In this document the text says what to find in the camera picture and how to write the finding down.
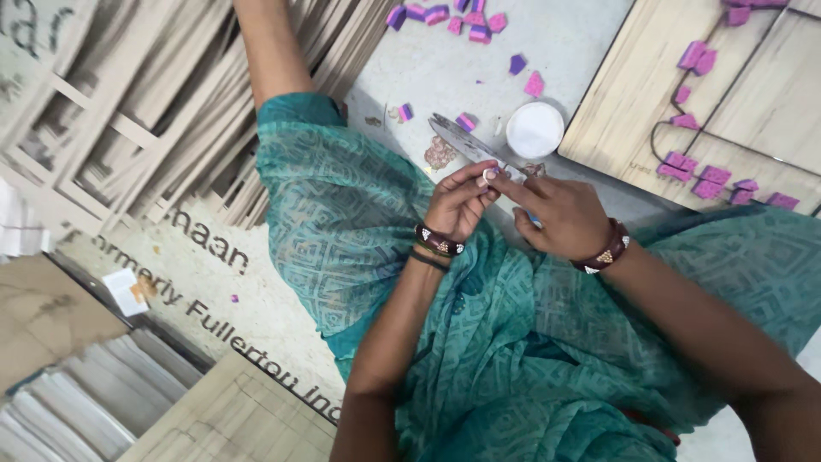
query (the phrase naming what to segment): woman's arm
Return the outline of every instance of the woman's arm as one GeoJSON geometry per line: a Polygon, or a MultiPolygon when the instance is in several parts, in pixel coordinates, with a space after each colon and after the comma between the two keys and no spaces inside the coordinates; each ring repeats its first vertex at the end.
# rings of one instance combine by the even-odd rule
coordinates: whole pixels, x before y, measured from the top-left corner
{"type": "MultiPolygon", "coordinates": [[[[612,232],[595,190],[555,178],[491,185],[521,209],[516,227],[539,250],[584,260],[612,232]]],[[[747,427],[759,460],[810,460],[821,445],[821,385],[725,302],[631,243],[604,277],[720,390],[747,427]]]]}
{"type": "MultiPolygon", "coordinates": [[[[443,179],[431,198],[425,224],[448,238],[464,242],[484,210],[499,198],[481,175],[496,161],[465,167],[443,179]]],[[[419,244],[419,254],[440,265],[450,259],[437,256],[419,244]]],[[[331,460],[398,460],[394,427],[394,396],[405,380],[424,319],[444,273],[408,259],[390,298],[368,329],[354,357],[345,390],[331,460]]]]}

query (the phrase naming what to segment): woman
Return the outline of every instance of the woman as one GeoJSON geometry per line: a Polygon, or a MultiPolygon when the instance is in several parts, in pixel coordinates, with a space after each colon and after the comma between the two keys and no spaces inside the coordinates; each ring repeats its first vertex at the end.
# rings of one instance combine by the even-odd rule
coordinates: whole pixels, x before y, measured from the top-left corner
{"type": "Polygon", "coordinates": [[[433,187],[313,93],[286,0],[234,2],[271,258],[347,379],[332,460],[672,460],[725,404],[759,460],[818,457],[821,386],[791,359],[821,324],[817,221],[739,208],[630,241],[583,183],[483,162],[433,187]],[[500,194],[546,253],[480,218],[500,194]],[[568,263],[605,248],[599,275],[568,263]]]}

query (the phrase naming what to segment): woman's right hand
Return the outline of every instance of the woman's right hand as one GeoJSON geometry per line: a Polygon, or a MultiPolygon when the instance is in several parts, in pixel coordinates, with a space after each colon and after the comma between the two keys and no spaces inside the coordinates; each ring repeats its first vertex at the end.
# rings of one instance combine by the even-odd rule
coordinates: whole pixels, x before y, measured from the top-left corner
{"type": "Polygon", "coordinates": [[[584,260],[600,253],[612,238],[610,222],[599,196],[586,182],[528,178],[520,185],[506,175],[497,175],[489,182],[539,219],[541,229],[527,212],[520,208],[513,210],[516,229],[542,252],[568,260],[584,260]]]}

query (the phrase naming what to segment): brown bangle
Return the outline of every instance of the brown bangle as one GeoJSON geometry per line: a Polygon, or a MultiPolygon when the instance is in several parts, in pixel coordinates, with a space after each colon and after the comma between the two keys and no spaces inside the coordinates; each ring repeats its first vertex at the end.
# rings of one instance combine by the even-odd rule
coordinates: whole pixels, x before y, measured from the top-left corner
{"type": "Polygon", "coordinates": [[[584,260],[570,260],[570,263],[579,271],[594,275],[612,265],[627,250],[630,245],[630,234],[624,224],[614,218],[610,219],[612,237],[610,243],[596,255],[584,260]]]}
{"type": "Polygon", "coordinates": [[[461,254],[465,251],[465,244],[452,241],[441,234],[428,228],[424,223],[419,223],[414,228],[416,240],[419,244],[437,255],[448,258],[461,254]]]}

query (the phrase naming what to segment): black thread bracelet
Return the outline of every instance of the black thread bracelet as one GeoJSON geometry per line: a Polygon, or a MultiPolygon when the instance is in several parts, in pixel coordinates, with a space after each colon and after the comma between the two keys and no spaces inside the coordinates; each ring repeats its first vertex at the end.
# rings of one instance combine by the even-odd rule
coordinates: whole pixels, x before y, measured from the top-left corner
{"type": "Polygon", "coordinates": [[[420,255],[413,247],[410,248],[410,253],[408,253],[408,256],[410,258],[413,258],[414,260],[424,263],[425,265],[430,265],[433,268],[442,271],[444,274],[447,274],[447,272],[450,270],[450,268],[448,268],[447,266],[437,261],[433,261],[426,256],[420,255]]]}

